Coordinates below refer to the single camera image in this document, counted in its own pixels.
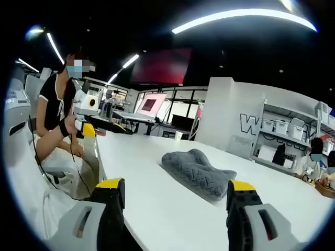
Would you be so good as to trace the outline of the person's left hand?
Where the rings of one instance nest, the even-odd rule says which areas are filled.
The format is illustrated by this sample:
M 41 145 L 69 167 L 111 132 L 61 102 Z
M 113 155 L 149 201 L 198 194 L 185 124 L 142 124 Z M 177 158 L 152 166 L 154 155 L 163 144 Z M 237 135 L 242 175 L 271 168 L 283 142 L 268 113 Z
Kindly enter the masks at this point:
M 68 134 L 77 134 L 77 128 L 75 127 L 76 116 L 69 115 L 64 119 L 65 128 Z

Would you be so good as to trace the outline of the person's right hand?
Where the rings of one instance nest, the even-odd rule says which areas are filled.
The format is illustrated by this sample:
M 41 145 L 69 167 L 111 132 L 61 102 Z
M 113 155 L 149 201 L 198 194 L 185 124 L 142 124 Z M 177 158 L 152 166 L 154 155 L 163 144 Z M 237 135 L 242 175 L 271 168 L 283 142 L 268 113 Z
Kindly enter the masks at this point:
M 74 143 L 70 144 L 70 150 L 69 150 L 69 152 L 71 154 L 75 155 L 75 156 L 78 156 L 78 157 L 83 157 L 83 155 L 84 155 L 83 148 L 77 142 L 74 142 Z

